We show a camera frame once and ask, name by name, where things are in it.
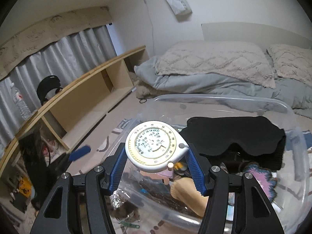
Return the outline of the white round tape measure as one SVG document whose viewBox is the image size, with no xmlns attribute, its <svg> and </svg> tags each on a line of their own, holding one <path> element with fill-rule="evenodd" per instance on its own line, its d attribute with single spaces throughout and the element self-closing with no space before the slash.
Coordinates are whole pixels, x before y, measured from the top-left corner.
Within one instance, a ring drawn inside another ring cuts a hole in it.
<svg viewBox="0 0 312 234">
<path fill-rule="evenodd" d="M 131 163 L 147 173 L 171 170 L 189 151 L 189 145 L 170 125 L 145 121 L 133 128 L 125 141 Z"/>
</svg>

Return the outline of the oval wooden block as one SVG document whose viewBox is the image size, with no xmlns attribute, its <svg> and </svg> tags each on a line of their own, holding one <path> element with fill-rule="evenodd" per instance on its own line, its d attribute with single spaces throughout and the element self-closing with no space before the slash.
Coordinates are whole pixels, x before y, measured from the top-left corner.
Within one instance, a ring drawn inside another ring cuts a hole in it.
<svg viewBox="0 0 312 234">
<path fill-rule="evenodd" d="M 203 218 L 209 197 L 204 197 L 197 191 L 193 179 L 182 177 L 170 185 L 173 198 L 183 202 L 196 215 Z"/>
</svg>

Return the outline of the wooden bedside shelf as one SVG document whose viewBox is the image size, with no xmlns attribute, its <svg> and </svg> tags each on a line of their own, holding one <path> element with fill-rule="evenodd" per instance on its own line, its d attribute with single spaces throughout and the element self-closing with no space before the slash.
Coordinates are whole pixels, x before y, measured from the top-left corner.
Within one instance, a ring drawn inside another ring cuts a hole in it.
<svg viewBox="0 0 312 234">
<path fill-rule="evenodd" d="M 45 124 L 65 150 L 73 151 L 88 132 L 135 87 L 128 66 L 139 65 L 148 59 L 146 47 L 141 46 L 102 63 L 67 85 L 24 122 L 5 150 L 1 171 L 5 170 L 18 149 L 18 138 L 39 121 Z"/>
</svg>

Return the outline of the black sleep mask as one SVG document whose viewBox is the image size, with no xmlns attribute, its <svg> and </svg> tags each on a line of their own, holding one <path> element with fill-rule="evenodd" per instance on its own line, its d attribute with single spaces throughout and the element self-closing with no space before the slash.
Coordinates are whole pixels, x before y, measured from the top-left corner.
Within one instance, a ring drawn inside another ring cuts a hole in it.
<svg viewBox="0 0 312 234">
<path fill-rule="evenodd" d="M 271 171 L 282 167 L 285 132 L 262 116 L 192 117 L 180 135 L 212 165 L 224 163 L 232 174 L 251 163 Z"/>
</svg>

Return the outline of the pink blue crochet coaster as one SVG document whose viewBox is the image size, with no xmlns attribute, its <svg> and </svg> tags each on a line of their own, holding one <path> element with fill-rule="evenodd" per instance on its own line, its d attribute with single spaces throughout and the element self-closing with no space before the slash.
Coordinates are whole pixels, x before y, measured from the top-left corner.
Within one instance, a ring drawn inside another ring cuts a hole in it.
<svg viewBox="0 0 312 234">
<path fill-rule="evenodd" d="M 277 192 L 275 190 L 277 186 L 277 179 L 272 176 L 271 171 L 267 168 L 261 168 L 256 163 L 251 163 L 246 166 L 243 172 L 251 173 L 260 184 L 269 201 L 273 202 L 277 196 Z"/>
</svg>

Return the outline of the clear plastic storage bin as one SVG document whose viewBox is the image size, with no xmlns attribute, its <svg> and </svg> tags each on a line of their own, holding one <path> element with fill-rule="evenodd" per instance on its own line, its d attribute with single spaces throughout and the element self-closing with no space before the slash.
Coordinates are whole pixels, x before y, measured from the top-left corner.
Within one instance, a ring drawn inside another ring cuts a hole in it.
<svg viewBox="0 0 312 234">
<path fill-rule="evenodd" d="M 141 210 L 136 231 L 296 233 L 311 208 L 307 145 L 281 101 L 162 95 L 87 175 L 92 233 L 118 231 L 104 200 L 116 190 Z"/>
</svg>

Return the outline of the plastic water bottle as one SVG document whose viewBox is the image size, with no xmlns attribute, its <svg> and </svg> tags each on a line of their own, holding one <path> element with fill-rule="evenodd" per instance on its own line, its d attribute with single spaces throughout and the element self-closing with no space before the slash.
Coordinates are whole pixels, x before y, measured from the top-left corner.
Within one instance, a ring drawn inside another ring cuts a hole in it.
<svg viewBox="0 0 312 234">
<path fill-rule="evenodd" d="M 28 120 L 32 113 L 26 104 L 20 90 L 15 86 L 15 84 L 11 83 L 11 96 L 13 99 L 13 102 L 17 106 L 19 113 L 21 114 L 21 117 L 26 121 Z"/>
</svg>

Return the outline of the black headphones on shelf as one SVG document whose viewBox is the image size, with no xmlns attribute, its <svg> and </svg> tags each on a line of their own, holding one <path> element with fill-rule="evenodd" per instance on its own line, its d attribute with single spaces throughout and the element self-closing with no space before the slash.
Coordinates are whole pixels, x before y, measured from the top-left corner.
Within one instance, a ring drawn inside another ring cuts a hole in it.
<svg viewBox="0 0 312 234">
<path fill-rule="evenodd" d="M 48 101 L 47 94 L 51 90 L 55 90 L 55 94 L 58 94 L 61 90 L 63 90 L 60 79 L 56 75 L 49 75 L 45 77 L 37 87 L 36 94 L 42 106 Z"/>
</svg>

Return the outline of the grey curtain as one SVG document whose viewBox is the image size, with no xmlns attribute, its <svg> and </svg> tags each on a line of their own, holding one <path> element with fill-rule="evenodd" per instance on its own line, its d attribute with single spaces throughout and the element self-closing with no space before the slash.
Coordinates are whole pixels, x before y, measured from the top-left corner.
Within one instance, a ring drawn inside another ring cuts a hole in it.
<svg viewBox="0 0 312 234">
<path fill-rule="evenodd" d="M 66 86 L 116 56 L 110 26 L 90 28 L 63 37 L 24 59 L 1 80 L 1 144 L 6 147 L 24 120 L 11 95 L 11 85 L 21 91 L 30 111 L 41 107 L 36 89 L 45 77 L 56 75 Z"/>
</svg>

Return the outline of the grey duvet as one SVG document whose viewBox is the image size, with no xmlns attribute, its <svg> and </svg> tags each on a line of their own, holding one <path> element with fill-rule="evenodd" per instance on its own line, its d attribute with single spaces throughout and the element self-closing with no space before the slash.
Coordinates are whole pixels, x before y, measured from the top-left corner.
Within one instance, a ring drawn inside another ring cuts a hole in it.
<svg viewBox="0 0 312 234">
<path fill-rule="evenodd" d="M 140 79 L 138 98 L 162 94 L 216 94 L 271 98 L 283 101 L 297 115 L 311 118 L 311 86 L 295 79 L 278 78 L 276 88 L 265 88 L 219 74 L 156 75 L 155 65 L 160 59 L 154 56 L 134 67 Z"/>
</svg>

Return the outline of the beige textured pillow left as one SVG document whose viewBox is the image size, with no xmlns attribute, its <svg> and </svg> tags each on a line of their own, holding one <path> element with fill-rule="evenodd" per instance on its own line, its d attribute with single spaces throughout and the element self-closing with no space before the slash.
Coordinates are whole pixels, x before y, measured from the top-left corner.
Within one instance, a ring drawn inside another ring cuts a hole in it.
<svg viewBox="0 0 312 234">
<path fill-rule="evenodd" d="M 241 41 L 181 41 L 155 65 L 157 75 L 220 74 L 274 89 L 274 72 L 264 52 Z"/>
</svg>

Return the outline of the beige textured pillow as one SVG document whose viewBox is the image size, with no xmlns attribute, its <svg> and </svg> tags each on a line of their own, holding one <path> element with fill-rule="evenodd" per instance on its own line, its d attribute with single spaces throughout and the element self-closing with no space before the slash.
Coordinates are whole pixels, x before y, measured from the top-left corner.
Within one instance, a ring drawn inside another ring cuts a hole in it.
<svg viewBox="0 0 312 234">
<path fill-rule="evenodd" d="M 295 79 L 311 86 L 311 49 L 286 44 L 272 44 L 267 48 L 277 76 Z"/>
<path fill-rule="evenodd" d="M 220 74 L 274 89 L 274 72 L 264 52 L 241 41 L 181 41 L 155 65 L 157 75 Z"/>
</svg>

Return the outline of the beige textured pillow right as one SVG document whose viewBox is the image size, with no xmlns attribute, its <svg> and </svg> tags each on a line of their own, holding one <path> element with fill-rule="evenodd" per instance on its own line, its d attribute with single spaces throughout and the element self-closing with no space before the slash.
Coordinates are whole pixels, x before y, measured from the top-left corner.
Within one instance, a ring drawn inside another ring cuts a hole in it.
<svg viewBox="0 0 312 234">
<path fill-rule="evenodd" d="M 267 48 L 277 76 L 295 79 L 311 86 L 311 49 L 286 44 L 272 44 Z"/>
</svg>

